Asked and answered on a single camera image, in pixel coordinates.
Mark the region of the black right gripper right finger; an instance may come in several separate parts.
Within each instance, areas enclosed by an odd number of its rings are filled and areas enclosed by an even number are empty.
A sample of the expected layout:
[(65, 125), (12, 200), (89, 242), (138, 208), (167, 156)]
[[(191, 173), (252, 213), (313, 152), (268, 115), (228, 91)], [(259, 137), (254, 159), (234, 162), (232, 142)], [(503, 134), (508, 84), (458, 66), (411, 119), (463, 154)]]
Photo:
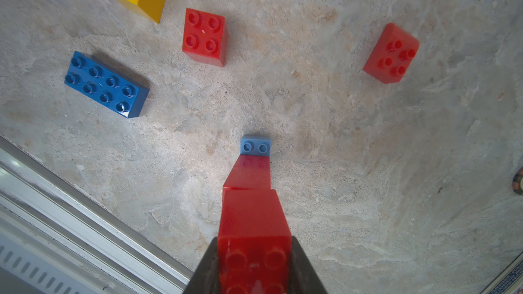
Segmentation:
[(289, 293), (327, 294), (319, 276), (295, 236), (291, 237)]

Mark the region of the light blue lego brick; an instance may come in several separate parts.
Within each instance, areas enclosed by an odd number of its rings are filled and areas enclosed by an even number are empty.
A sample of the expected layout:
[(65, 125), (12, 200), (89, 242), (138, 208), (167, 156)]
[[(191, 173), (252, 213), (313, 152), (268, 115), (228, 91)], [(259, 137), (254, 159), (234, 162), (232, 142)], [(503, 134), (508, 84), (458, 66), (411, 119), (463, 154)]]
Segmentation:
[(241, 138), (241, 155), (269, 157), (271, 141), (269, 137), (243, 136)]

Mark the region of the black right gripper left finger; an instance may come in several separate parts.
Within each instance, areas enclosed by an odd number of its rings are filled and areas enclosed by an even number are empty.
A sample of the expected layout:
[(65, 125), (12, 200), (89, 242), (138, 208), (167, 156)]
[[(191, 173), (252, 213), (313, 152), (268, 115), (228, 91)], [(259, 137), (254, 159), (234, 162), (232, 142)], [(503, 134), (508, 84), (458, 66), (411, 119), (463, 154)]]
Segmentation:
[(220, 294), (219, 251), (213, 238), (183, 294)]

